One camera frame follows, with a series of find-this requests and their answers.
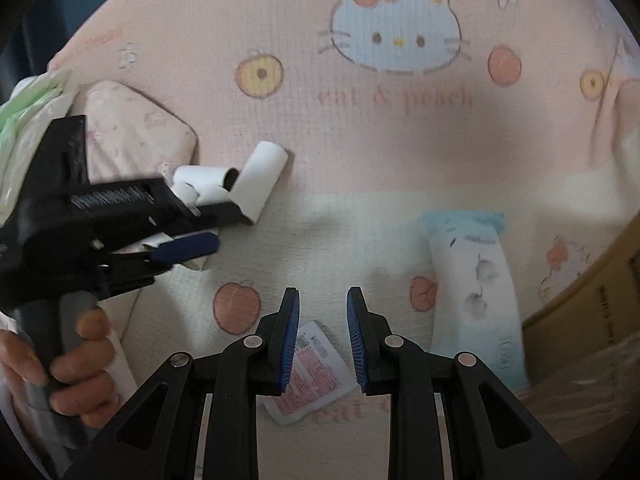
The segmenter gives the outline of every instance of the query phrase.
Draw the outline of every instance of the cardboard tube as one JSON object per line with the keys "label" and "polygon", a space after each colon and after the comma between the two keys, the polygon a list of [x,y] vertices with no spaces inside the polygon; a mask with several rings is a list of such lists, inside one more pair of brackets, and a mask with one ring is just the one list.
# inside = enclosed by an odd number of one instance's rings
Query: cardboard tube
{"label": "cardboard tube", "polygon": [[198,201],[199,193],[196,191],[196,189],[193,186],[185,182],[176,182],[172,186],[171,191],[187,207],[193,207],[195,203]]}
{"label": "cardboard tube", "polygon": [[183,182],[193,186],[199,194],[214,186],[231,190],[238,178],[236,168],[214,168],[210,166],[181,166],[175,171],[174,183]]}
{"label": "cardboard tube", "polygon": [[196,201],[196,207],[203,205],[219,204],[221,202],[231,201],[231,193],[229,193],[222,186],[212,186],[205,189],[204,192],[198,197]]}
{"label": "cardboard tube", "polygon": [[155,249],[158,246],[165,244],[167,242],[171,242],[174,240],[169,235],[164,233],[158,233],[157,235],[150,236],[149,238],[145,238],[142,240],[142,246],[145,249]]}
{"label": "cardboard tube", "polygon": [[231,188],[231,200],[252,222],[258,220],[288,158],[283,148],[273,142],[263,141],[240,172]]}

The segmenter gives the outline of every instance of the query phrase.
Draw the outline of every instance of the diaper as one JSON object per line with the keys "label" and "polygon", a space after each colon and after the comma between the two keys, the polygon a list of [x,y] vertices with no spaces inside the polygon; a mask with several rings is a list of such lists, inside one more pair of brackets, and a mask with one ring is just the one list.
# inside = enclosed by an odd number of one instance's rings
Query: diaper
{"label": "diaper", "polygon": [[76,92],[70,71],[60,70],[20,81],[0,106],[0,225],[14,210],[49,124],[66,115]]}
{"label": "diaper", "polygon": [[522,322],[498,234],[504,216],[439,211],[424,216],[438,280],[431,352],[478,356],[516,393],[528,389]]}

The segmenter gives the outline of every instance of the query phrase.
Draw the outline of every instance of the metal pivot screw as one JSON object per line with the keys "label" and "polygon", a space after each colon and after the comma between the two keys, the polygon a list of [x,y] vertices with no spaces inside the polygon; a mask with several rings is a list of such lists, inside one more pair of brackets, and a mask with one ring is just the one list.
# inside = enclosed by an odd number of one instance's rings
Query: metal pivot screw
{"label": "metal pivot screw", "polygon": [[169,362],[174,368],[182,368],[189,362],[189,356],[187,354],[176,354],[171,357]]}
{"label": "metal pivot screw", "polygon": [[463,366],[472,367],[476,365],[478,359],[475,355],[464,352],[458,356],[458,362]]}
{"label": "metal pivot screw", "polygon": [[262,344],[262,338],[259,335],[250,335],[244,338],[244,346],[247,348],[258,348]]}
{"label": "metal pivot screw", "polygon": [[399,335],[388,335],[385,337],[385,345],[391,348],[400,348],[404,344],[404,339]]}

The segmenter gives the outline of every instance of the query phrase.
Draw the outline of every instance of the white cloth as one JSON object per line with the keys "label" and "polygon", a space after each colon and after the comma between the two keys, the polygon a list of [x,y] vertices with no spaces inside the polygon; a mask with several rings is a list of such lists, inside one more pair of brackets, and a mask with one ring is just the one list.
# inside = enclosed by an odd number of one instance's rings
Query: white cloth
{"label": "white cloth", "polygon": [[42,474],[45,480],[51,480],[49,473],[44,469],[42,462],[40,461],[37,453],[33,450],[33,447],[29,443],[28,439],[25,437],[24,433],[20,428],[20,424],[18,423],[18,419],[14,413],[14,407],[11,402],[11,392],[9,391],[9,387],[6,384],[6,379],[3,375],[0,374],[0,412],[4,417],[7,425],[14,432],[14,436],[22,449],[29,457],[29,460],[33,462],[33,465],[38,468],[38,471]]}

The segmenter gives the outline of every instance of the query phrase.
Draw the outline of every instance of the fabric surface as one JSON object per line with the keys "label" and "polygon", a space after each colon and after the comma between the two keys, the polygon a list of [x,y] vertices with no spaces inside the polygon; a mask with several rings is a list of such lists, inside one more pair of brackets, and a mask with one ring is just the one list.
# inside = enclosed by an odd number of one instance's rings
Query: fabric surface
{"label": "fabric surface", "polygon": [[[245,303],[261,315],[296,286],[300,323],[316,320],[348,362],[345,299],[359,285],[428,348],[437,284],[424,211],[505,213],[520,315],[541,308],[640,208],[640,139],[624,135],[638,122],[627,105],[640,96],[638,46],[609,10],[109,0],[52,67],[149,96],[197,134],[200,164],[241,168],[260,140],[292,153],[255,226],[222,230],[204,272],[177,268],[141,291],[123,338],[136,379],[172,352],[238,338],[213,315],[225,285],[257,296]],[[258,409],[261,477],[386,478],[388,412],[388,400],[353,394],[281,428]]]}
{"label": "fabric surface", "polygon": [[196,136],[186,124],[121,84],[81,89],[71,109],[87,116],[87,162],[92,183],[161,174],[172,182],[189,164]]}

